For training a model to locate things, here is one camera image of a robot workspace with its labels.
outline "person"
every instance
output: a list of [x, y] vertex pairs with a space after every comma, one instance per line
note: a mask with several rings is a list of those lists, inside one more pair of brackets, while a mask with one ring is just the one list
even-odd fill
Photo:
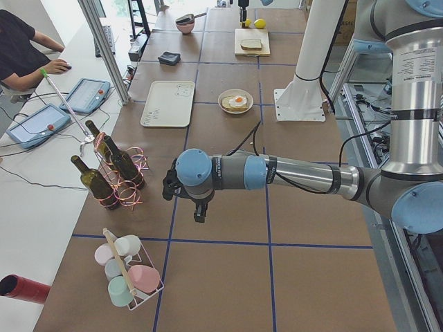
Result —
[[43, 75], [65, 73], [70, 69], [63, 59], [50, 60], [30, 41], [51, 50], [62, 52], [63, 45], [36, 31], [7, 10], [0, 10], [0, 80], [10, 88], [26, 91], [36, 87]]

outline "green bottle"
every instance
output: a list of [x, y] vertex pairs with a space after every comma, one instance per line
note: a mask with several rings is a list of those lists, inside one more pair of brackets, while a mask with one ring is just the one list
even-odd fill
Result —
[[111, 162], [120, 176], [126, 181], [134, 182], [137, 189], [143, 188], [145, 186], [145, 179], [137, 166], [135, 166], [129, 154], [117, 148], [117, 145], [108, 135], [104, 136], [103, 141], [111, 151]]
[[[96, 127], [94, 122], [91, 120], [87, 120], [85, 122], [86, 127], [88, 127], [89, 131], [94, 135], [94, 146], [97, 144], [98, 135], [100, 134], [100, 130]], [[105, 142], [100, 142], [100, 144], [97, 146], [97, 152], [100, 154], [100, 156], [103, 158], [103, 160], [110, 166], [112, 166], [111, 162], [111, 152], [108, 149], [108, 146], [106, 146]]]
[[103, 175], [94, 168], [89, 168], [79, 156], [72, 156], [71, 162], [82, 173], [80, 180], [93, 196], [108, 210], [114, 210], [120, 206], [120, 201], [114, 195], [114, 189], [105, 180]]

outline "wooden stick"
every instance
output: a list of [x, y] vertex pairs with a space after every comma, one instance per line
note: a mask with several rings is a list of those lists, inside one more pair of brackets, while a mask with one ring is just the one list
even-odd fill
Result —
[[129, 288], [130, 293], [133, 296], [136, 296], [137, 294], [137, 290], [134, 288], [134, 285], [132, 284], [131, 279], [129, 278], [129, 275], [127, 274], [125, 265], [122, 261], [122, 259], [120, 258], [120, 255], [118, 254], [116, 245], [114, 244], [114, 242], [112, 241], [111, 238], [111, 232], [107, 229], [107, 228], [103, 228], [103, 235], [106, 237], [106, 240], [108, 241], [109, 247], [111, 247], [112, 250], [112, 254], [114, 255], [114, 258], [116, 259], [117, 265], [120, 268], [120, 271], [122, 273], [122, 276], [125, 278], [126, 281], [126, 285]]

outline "red cylinder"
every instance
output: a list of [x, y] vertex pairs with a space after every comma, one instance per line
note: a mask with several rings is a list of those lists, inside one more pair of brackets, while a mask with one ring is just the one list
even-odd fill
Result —
[[8, 275], [0, 281], [0, 295], [44, 304], [50, 286], [35, 282], [19, 275]]

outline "mint green cup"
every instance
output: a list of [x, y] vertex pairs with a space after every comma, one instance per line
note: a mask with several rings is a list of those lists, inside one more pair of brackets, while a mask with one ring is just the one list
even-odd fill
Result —
[[109, 282], [108, 292], [114, 306], [127, 306], [134, 300], [122, 276], [115, 277]]

